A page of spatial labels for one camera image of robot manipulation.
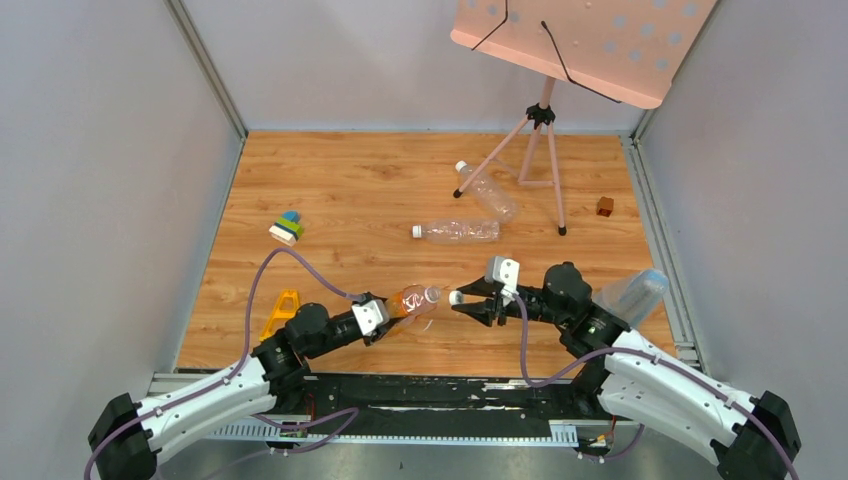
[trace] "toy block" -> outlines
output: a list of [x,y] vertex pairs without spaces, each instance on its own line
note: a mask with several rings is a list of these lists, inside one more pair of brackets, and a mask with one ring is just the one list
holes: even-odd
[[598,200],[598,207],[595,210],[595,213],[602,217],[609,217],[612,215],[612,207],[615,205],[615,200],[609,197],[601,197]]
[[294,210],[289,210],[288,212],[283,214],[283,218],[290,222],[297,223],[300,221],[300,214],[295,212]]
[[259,341],[264,341],[274,335],[277,329],[283,327],[285,322],[294,318],[299,308],[300,293],[297,290],[283,290],[277,297],[277,304],[274,305],[274,310],[271,311],[271,316],[268,317],[265,328],[262,329],[262,334],[259,335]]
[[275,223],[275,225],[284,229],[284,230],[287,230],[289,233],[294,235],[295,238],[297,238],[298,240],[300,240],[300,236],[303,235],[303,227],[301,227],[300,224],[290,222],[290,221],[286,220],[285,218],[282,218],[282,217],[278,218],[277,223]]
[[295,237],[293,233],[278,226],[277,224],[271,225],[271,228],[269,228],[268,231],[271,232],[272,237],[290,247],[293,247],[294,244],[297,243],[297,237]]

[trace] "tripod leg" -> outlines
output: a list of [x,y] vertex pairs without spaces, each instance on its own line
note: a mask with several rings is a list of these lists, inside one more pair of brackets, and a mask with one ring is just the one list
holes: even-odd
[[533,130],[530,135],[530,142],[527,144],[527,153],[524,154],[524,163],[521,164],[521,173],[518,174],[518,181],[523,182],[527,178],[527,171],[530,170],[530,162],[533,161],[533,154],[536,153],[536,145],[539,143],[539,137],[542,134],[542,125]]
[[554,176],[554,192],[556,193],[557,199],[557,214],[559,215],[559,229],[558,232],[560,235],[565,235],[565,213],[563,212],[562,205],[562,188],[559,183],[559,161],[556,156],[556,137],[554,136],[554,125],[551,123],[548,125],[548,150],[551,151],[551,173]]
[[491,162],[493,158],[497,157],[498,154],[501,153],[501,150],[503,150],[504,147],[506,147],[507,144],[509,144],[509,142],[512,141],[512,139],[515,138],[516,135],[518,135],[518,132],[520,132],[521,129],[524,128],[524,125],[527,125],[527,122],[529,121],[530,120],[527,117],[524,117],[521,119],[520,122],[518,122],[518,125],[516,125],[515,128],[513,128],[512,131],[509,132],[509,134],[504,137],[503,140],[501,140],[501,143],[499,143],[498,146],[495,147],[494,150],[492,150],[492,153],[490,153],[489,156],[486,157],[485,160],[483,160],[483,163],[481,163],[479,167],[475,168],[471,175],[469,175],[468,178],[466,178],[465,181],[462,182],[462,185],[460,185],[459,188],[457,188],[456,191],[453,192],[454,198],[459,198],[462,195],[462,192],[464,192],[465,189],[468,188],[469,185],[471,185],[471,182],[473,182],[474,179],[477,178],[477,175],[479,175],[480,172],[482,172],[483,169],[486,168],[487,165],[489,165],[489,162]]

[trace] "wooden table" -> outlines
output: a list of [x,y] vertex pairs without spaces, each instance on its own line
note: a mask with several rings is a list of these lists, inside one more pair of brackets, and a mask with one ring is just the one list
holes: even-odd
[[[479,165],[502,135],[445,133],[251,133],[242,155],[203,284],[180,352],[182,367],[222,367],[242,344],[248,289],[258,265],[279,246],[268,227],[286,210],[302,215],[295,246],[331,282],[349,292],[387,296],[413,283],[444,289],[443,305],[427,320],[365,348],[361,342],[310,361],[314,371],[520,376],[520,320],[486,328],[450,310],[447,293],[479,278],[493,255],[521,263],[520,283],[539,286],[545,270],[573,261],[593,286],[651,267],[639,211],[617,137],[560,136],[560,174],[568,235],[556,233],[550,187],[518,187],[489,170],[521,206],[502,239],[480,245],[431,245],[411,237],[414,224],[438,218],[484,217],[472,195],[454,199],[454,164]],[[501,158],[517,168],[526,136]],[[530,179],[550,179],[547,149],[539,149]],[[609,218],[595,214],[601,196],[615,199]],[[349,303],[318,284],[290,257],[279,255],[262,278],[251,324],[252,344],[280,290],[330,314]],[[640,330],[674,353],[662,308]],[[530,328],[530,373],[552,374],[572,357],[550,325]]]

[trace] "robotic arm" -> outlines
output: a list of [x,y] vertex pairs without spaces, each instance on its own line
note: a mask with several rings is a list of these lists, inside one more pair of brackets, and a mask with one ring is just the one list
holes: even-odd
[[[493,258],[482,278],[451,294],[453,310],[486,326],[495,322],[505,325],[507,317],[524,316],[550,323],[559,330],[560,343],[570,354],[598,354],[573,384],[596,396],[608,413],[633,419],[683,443],[716,465],[726,480],[786,476],[786,459],[767,438],[768,434],[774,437],[790,463],[800,450],[792,414],[782,398],[768,391],[755,398],[666,354],[624,320],[592,302],[592,288],[570,262],[548,269],[541,288],[519,285],[518,271],[518,262]],[[486,298],[465,303],[465,295]],[[522,369],[526,377],[526,366]],[[761,432],[751,417],[758,419],[768,434]]]
[[[231,379],[228,375],[238,363],[181,390],[137,403],[127,393],[116,397],[88,437],[92,450],[121,426],[144,419],[103,448],[96,459],[100,478],[147,480],[157,465],[224,425],[272,408],[294,407],[301,398],[304,376],[310,373],[306,359],[359,339],[371,345],[398,320],[390,319],[383,299],[370,293],[332,318],[322,305],[306,304],[284,328],[257,346]],[[166,407],[180,399],[184,401]]]

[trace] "blue polka dot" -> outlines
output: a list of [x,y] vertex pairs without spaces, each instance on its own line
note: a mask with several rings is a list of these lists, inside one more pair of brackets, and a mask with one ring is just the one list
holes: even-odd
[[695,2],[689,2],[683,7],[683,15],[686,17],[694,17],[698,13],[698,5]]

